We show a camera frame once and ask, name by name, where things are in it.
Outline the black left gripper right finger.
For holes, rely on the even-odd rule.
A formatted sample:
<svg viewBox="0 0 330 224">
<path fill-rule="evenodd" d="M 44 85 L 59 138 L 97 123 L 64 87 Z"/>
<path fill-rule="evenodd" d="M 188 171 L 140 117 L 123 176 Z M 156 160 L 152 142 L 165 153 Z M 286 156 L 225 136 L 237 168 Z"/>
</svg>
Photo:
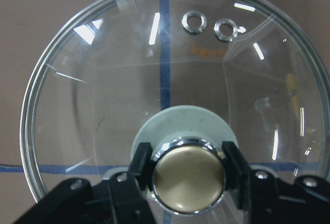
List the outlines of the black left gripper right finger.
<svg viewBox="0 0 330 224">
<path fill-rule="evenodd" d="M 329 182 L 313 175 L 289 184 L 267 169 L 253 169 L 234 142 L 222 143 L 225 189 L 244 223 L 329 223 Z"/>
</svg>

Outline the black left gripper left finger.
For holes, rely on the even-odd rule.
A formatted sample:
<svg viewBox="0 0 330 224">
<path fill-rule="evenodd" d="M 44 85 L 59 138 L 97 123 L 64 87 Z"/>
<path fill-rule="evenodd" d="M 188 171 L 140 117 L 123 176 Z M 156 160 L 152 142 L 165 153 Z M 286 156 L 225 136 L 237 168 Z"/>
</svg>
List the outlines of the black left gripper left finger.
<svg viewBox="0 0 330 224">
<path fill-rule="evenodd" d="M 82 178 L 59 183 L 16 223 L 155 223 L 142 192 L 151 178 L 150 143 L 140 143 L 128 170 L 91 186 Z"/>
</svg>

